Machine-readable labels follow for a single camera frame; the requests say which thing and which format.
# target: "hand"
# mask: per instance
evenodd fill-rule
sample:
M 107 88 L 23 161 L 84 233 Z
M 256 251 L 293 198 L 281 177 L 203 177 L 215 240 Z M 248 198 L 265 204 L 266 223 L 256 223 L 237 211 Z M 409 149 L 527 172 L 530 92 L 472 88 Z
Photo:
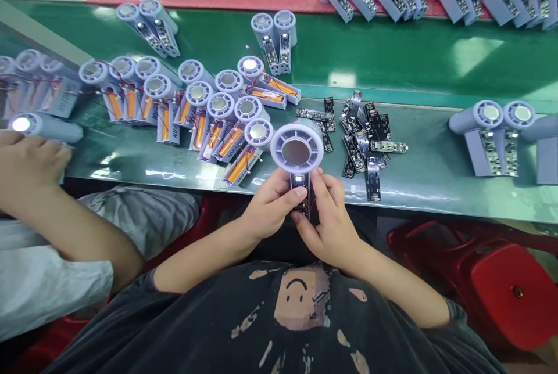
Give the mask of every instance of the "hand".
M 291 213 L 291 217 L 302 240 L 314 255 L 346 271 L 355 251 L 362 246 L 362 240 L 345 208 L 345 188 L 331 175 L 312 172 L 310 180 L 316 195 L 320 224 L 314 228 L 299 212 Z
M 31 197 L 59 190 L 70 158 L 60 142 L 0 131 L 0 209 L 17 217 Z
M 306 197 L 307 190 L 297 187 L 291 190 L 291 176 L 277 168 L 262 184 L 240 218 L 244 230 L 257 240 L 274 235 L 285 217 Z

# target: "person's left hand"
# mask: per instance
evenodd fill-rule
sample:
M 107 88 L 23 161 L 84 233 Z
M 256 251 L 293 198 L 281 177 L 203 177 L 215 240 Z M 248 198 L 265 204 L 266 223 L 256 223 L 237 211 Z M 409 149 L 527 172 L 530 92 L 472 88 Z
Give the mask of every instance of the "person's left hand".
M 274 235 L 285 216 L 306 197 L 307 189 L 297 187 L 291 190 L 291 176 L 282 168 L 277 168 L 262 184 L 250 204 L 239 218 L 243 230 L 256 240 Z

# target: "worker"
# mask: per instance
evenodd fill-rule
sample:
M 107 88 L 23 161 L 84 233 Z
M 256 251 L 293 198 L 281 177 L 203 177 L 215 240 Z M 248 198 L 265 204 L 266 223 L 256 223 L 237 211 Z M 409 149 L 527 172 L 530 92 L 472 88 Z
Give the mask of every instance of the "worker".
M 316 262 L 247 259 L 307 195 L 277 169 L 243 214 L 118 294 L 45 373 L 505 373 L 466 314 L 366 243 L 343 184 L 310 176 Z
M 76 201 L 59 185 L 70 158 L 60 142 L 0 130 L 0 342 L 90 315 L 198 219 L 199 198 L 170 189 Z

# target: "pile of circuit boards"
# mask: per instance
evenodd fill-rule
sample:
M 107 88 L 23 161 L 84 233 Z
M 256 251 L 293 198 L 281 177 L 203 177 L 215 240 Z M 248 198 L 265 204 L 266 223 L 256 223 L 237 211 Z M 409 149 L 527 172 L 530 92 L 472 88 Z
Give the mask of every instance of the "pile of circuit boards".
M 405 143 L 391 141 L 388 115 L 380 114 L 374 103 L 361 103 L 361 99 L 362 93 L 355 91 L 339 118 L 348 151 L 343 176 L 354 178 L 366 172 L 368 200 L 381 201 L 380 169 L 388 167 L 388 153 L 406 153 L 409 148 Z

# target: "person's right hand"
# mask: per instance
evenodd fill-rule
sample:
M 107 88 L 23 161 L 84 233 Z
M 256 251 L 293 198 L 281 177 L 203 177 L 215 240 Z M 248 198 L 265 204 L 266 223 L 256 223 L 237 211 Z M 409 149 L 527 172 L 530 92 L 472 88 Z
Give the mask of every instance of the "person's right hand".
M 70 158 L 70 148 L 60 142 L 0 131 L 0 209 L 16 215 L 32 196 L 60 189 Z
M 299 212 L 291 213 L 296 228 L 308 249 L 319 259 L 347 270 L 355 251 L 362 246 L 353 222 L 345 208 L 343 183 L 331 175 L 310 174 L 316 195 L 320 224 L 314 226 Z

